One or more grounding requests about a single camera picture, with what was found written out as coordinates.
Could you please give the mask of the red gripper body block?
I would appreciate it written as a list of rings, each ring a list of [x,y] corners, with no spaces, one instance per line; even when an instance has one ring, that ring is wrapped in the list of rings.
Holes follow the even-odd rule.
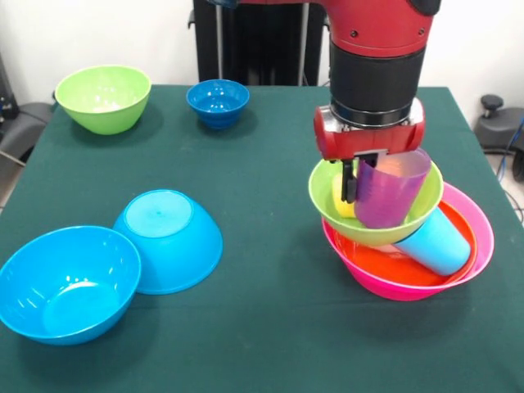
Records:
[[[406,120],[385,128],[364,129],[344,124],[330,106],[320,106],[314,113],[315,140],[324,160],[351,160],[372,153],[413,151],[422,144],[424,131],[425,113],[417,98]]]

